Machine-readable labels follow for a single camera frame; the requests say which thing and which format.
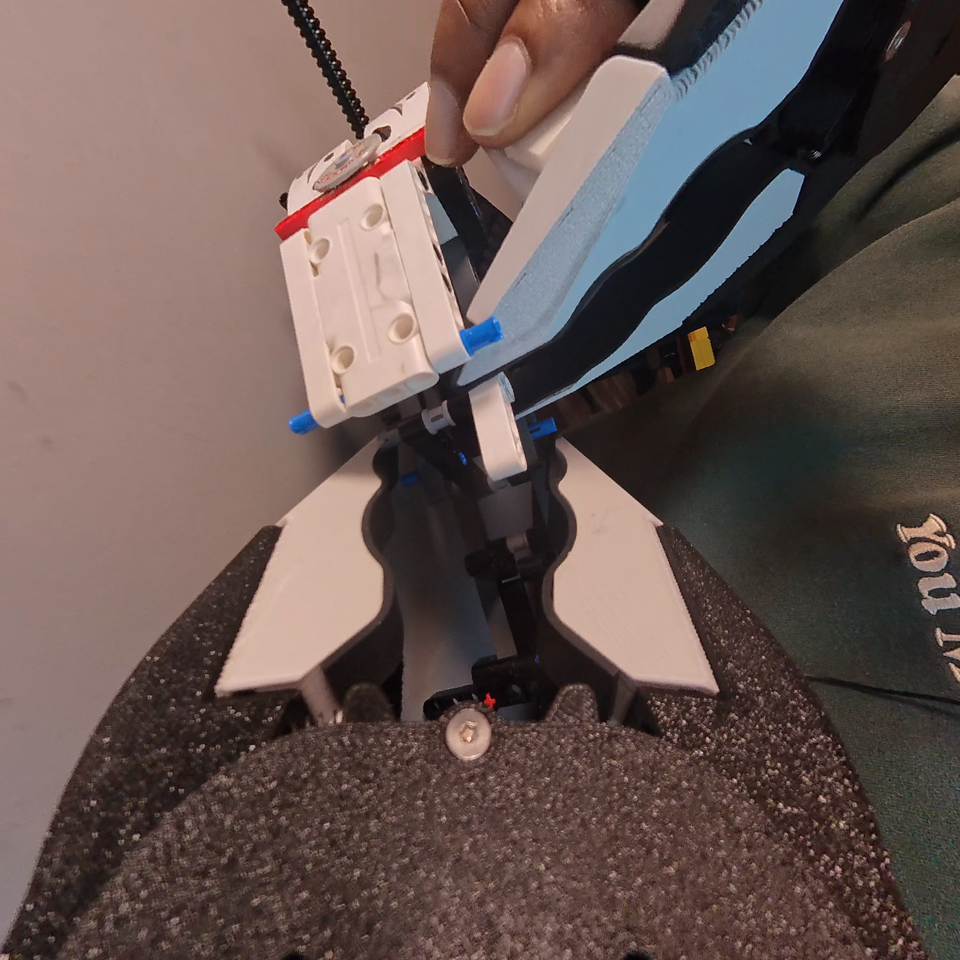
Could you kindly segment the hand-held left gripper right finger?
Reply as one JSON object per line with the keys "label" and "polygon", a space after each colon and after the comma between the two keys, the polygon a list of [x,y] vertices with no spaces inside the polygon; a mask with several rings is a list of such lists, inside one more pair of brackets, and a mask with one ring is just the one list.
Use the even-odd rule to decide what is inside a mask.
{"label": "hand-held left gripper right finger", "polygon": [[612,680],[606,719],[624,721],[641,690],[719,696],[662,522],[569,441],[555,450],[553,488],[572,539],[551,573],[551,611]]}

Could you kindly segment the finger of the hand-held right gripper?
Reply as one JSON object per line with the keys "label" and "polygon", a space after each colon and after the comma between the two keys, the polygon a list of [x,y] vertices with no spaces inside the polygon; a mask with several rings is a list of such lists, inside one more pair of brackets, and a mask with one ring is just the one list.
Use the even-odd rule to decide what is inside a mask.
{"label": "finger of the hand-held right gripper", "polygon": [[462,367],[462,389],[502,372],[520,409],[520,361],[554,339],[594,282],[642,246],[708,157],[703,148],[721,144],[692,132],[666,67],[636,51],[637,18],[545,159],[522,160],[537,164],[538,175],[469,311],[496,318],[503,338]]}
{"label": "finger of the hand-held right gripper", "polygon": [[790,216],[803,183],[769,146],[726,144],[702,163],[636,250],[591,285],[569,322],[519,361],[531,412],[678,330]]}

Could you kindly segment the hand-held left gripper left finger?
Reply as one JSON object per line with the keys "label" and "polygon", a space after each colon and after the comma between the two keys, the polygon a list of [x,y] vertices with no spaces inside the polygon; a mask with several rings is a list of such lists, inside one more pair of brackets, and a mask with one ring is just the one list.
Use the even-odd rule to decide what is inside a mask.
{"label": "hand-held left gripper left finger", "polygon": [[383,555],[397,450],[361,450],[280,522],[258,588],[215,684],[218,697],[297,690],[334,719],[348,690],[402,664],[403,626]]}

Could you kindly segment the white angled brick beam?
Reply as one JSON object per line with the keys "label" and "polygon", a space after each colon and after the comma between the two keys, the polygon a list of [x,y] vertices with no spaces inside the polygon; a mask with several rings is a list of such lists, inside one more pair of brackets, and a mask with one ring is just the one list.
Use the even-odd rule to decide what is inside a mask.
{"label": "white angled brick beam", "polygon": [[514,391],[504,372],[469,392],[471,413],[484,470],[495,484],[527,470],[527,459],[512,403]]}

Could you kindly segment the white spotted brick truck model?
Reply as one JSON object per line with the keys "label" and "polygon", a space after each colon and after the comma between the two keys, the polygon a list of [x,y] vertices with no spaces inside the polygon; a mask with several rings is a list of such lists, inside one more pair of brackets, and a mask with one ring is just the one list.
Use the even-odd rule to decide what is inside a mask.
{"label": "white spotted brick truck model", "polygon": [[[354,138],[300,174],[283,196],[279,237],[307,410],[296,434],[370,419],[377,436],[362,450],[396,450],[392,531],[383,555],[403,626],[402,662],[371,682],[400,714],[407,628],[400,581],[426,570],[427,593],[455,611],[448,630],[484,633],[482,602],[503,619],[507,648],[478,658],[463,686],[414,694],[415,716],[454,705],[541,714],[555,690],[538,643],[544,572],[553,553],[546,520],[545,465],[551,420],[515,423],[527,459],[520,474],[491,483],[483,466],[470,394],[459,369],[498,341],[494,319],[466,309],[508,220],[461,170],[424,159],[428,85],[368,114],[309,2],[284,2],[347,116]],[[342,705],[347,699],[347,690]]]}

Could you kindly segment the grey desk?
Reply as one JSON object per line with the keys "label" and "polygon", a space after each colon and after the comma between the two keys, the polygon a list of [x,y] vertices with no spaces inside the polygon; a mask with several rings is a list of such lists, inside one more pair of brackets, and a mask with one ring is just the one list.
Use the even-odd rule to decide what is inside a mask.
{"label": "grey desk", "polygon": [[274,224],[349,133],[280,2],[2,3],[2,885],[155,639],[358,444]]}

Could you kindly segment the person's right hand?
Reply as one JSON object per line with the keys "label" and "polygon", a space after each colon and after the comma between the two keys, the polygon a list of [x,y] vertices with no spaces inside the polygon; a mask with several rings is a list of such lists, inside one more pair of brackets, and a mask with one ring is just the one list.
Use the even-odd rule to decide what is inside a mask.
{"label": "person's right hand", "polygon": [[443,1],[425,152],[459,166],[516,142],[611,53],[645,2]]}

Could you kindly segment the person in green sweatshirt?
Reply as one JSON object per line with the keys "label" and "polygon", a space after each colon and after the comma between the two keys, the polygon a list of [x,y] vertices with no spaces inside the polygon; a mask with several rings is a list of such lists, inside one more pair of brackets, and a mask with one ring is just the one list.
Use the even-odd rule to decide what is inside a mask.
{"label": "person in green sweatshirt", "polygon": [[958,699],[958,78],[758,281],[714,366],[569,431],[805,675]]}

